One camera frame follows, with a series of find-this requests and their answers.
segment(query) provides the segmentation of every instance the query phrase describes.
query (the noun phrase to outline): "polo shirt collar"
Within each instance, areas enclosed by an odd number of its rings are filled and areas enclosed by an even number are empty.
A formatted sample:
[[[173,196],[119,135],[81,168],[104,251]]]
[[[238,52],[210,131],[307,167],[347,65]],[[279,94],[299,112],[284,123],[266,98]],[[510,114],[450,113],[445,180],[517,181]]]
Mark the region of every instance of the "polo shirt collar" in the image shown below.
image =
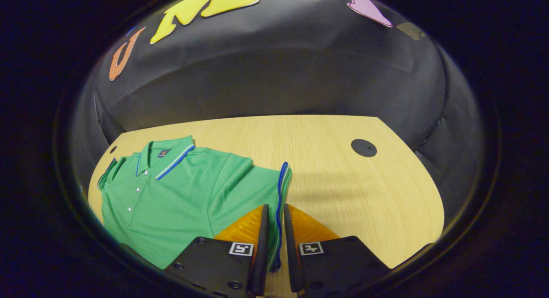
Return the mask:
[[[156,161],[151,167],[151,159],[158,155],[151,155],[153,149],[170,149],[162,159]],[[187,153],[194,149],[194,141],[192,136],[187,136],[172,140],[151,141],[139,154],[137,161],[136,176],[141,175],[144,171],[149,171],[156,179],[160,180],[173,167],[175,167]]]

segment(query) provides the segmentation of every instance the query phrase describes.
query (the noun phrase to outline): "wooden table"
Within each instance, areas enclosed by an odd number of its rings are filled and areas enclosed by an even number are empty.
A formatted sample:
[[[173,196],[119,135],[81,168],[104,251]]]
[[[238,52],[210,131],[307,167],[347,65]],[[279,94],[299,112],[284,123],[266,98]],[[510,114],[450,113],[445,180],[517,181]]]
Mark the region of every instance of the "wooden table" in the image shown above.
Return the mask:
[[[251,157],[261,167],[278,170],[287,161],[293,170],[287,203],[340,237],[359,237],[389,268],[442,232],[443,204],[427,170],[381,120],[360,116],[226,118],[126,132],[106,150],[92,175],[88,201],[99,220],[102,199],[96,184],[113,157],[140,152],[150,141],[187,135],[197,147]],[[372,142],[377,154],[355,153],[351,141],[356,138]],[[281,260],[282,268],[267,274],[266,296],[295,297],[285,240]]]

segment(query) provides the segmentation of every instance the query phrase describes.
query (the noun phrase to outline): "green polo shirt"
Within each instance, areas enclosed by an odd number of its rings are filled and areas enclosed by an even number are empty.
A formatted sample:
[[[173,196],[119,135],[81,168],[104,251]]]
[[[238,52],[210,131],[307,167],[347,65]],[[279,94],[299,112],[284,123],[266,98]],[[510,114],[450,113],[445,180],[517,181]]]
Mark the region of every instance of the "green polo shirt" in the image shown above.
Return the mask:
[[[191,136],[152,141],[112,163],[98,182],[103,223],[120,243],[165,269],[196,237],[213,238],[261,205],[269,205],[271,271],[280,266],[281,204],[292,170],[205,147]]]

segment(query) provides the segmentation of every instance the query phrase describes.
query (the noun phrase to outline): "light wood surface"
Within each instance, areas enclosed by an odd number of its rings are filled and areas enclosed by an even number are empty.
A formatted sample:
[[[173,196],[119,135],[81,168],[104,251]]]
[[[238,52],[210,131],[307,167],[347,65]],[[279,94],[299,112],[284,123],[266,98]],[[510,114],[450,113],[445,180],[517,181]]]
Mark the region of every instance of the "light wood surface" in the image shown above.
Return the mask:
[[[278,170],[287,161],[293,170],[287,203],[340,237],[359,237],[389,268],[442,232],[443,204],[427,170],[381,120],[360,116],[240,117],[126,132],[106,150],[92,175],[88,201],[99,220],[102,199],[96,184],[113,157],[140,152],[150,141],[187,135],[197,147],[251,157],[257,166]],[[356,138],[372,142],[376,156],[355,153],[351,141]],[[266,296],[295,297],[285,240],[281,259],[282,268],[267,274]]]

